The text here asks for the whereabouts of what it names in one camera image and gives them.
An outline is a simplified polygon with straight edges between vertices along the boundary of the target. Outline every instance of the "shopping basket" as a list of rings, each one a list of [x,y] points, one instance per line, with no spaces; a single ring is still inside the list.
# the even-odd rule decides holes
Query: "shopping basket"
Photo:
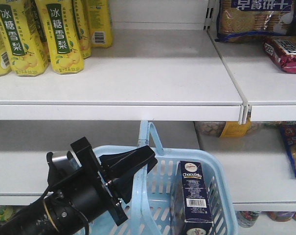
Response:
[[[91,235],[170,235],[170,189],[174,183],[179,160],[201,162],[213,227],[209,235],[237,235],[235,211],[221,164],[207,152],[197,149],[163,148],[155,126],[140,124],[138,147],[155,144],[158,164],[147,174],[147,166],[134,176],[132,200],[123,205],[128,220],[116,226],[108,212],[90,224]],[[105,145],[94,149],[96,156],[127,152],[137,147]],[[77,232],[83,235],[84,229]]]

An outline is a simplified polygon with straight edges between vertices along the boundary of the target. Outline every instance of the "white shelf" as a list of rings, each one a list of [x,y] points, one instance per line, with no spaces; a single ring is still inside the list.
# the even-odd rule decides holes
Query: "white shelf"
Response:
[[[199,149],[192,122],[154,124],[164,147]],[[93,148],[136,146],[139,125],[138,121],[0,121],[0,205],[28,205],[43,193],[47,152],[71,150],[70,144],[83,136]]]
[[[240,98],[202,30],[118,30],[85,69],[0,77],[0,120],[233,120]]]
[[[216,31],[210,35],[215,39]],[[249,105],[251,121],[296,120],[296,74],[281,71],[261,43],[214,45],[244,105]]]
[[[265,213],[260,214],[255,224],[250,228],[242,228],[239,226],[239,235],[296,235],[296,221],[276,222],[271,220]]]
[[[201,134],[201,149],[223,165],[237,211],[296,211],[296,179],[277,129],[242,138]]]

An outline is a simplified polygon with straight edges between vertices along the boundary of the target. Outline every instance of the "chocolate box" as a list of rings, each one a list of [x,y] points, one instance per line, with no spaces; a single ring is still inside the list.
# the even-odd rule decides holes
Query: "chocolate box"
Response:
[[[171,189],[171,235],[207,235],[212,227],[201,163],[180,161]]]

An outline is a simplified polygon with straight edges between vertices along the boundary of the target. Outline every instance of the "blue snack package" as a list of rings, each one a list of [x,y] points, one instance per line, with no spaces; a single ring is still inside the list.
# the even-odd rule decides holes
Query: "blue snack package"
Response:
[[[291,34],[295,20],[296,0],[220,0],[217,37],[221,42],[262,41]]]
[[[282,126],[280,133],[296,177],[296,126]]]

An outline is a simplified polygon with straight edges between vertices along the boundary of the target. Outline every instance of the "green label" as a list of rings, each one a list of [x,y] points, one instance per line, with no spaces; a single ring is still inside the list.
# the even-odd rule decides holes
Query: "green label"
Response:
[[[17,32],[13,12],[9,5],[0,4],[0,17],[5,28],[7,38],[10,42],[13,55],[25,55],[25,51]]]
[[[38,12],[38,8],[35,3],[35,0],[31,1],[31,10],[34,15],[34,20],[35,20],[37,31],[40,36],[40,40],[41,40],[41,42],[46,42],[46,35],[45,35],[44,28],[43,28],[43,25],[42,25],[40,17],[39,17],[39,12]]]
[[[74,25],[75,25],[75,29],[76,29],[76,32],[77,32],[77,37],[78,37],[78,40],[80,40],[82,37],[81,37],[81,34],[80,34],[80,31],[78,29],[78,22],[80,20],[80,16],[77,14],[78,13],[78,2],[76,0],[72,0],[71,1],[71,4],[72,4],[72,7],[73,7],[73,14],[74,14]]]
[[[66,40],[65,29],[64,29],[63,19],[62,19],[61,4],[52,3],[52,4],[47,4],[46,7],[49,12],[58,53],[59,54],[70,53],[70,48]]]

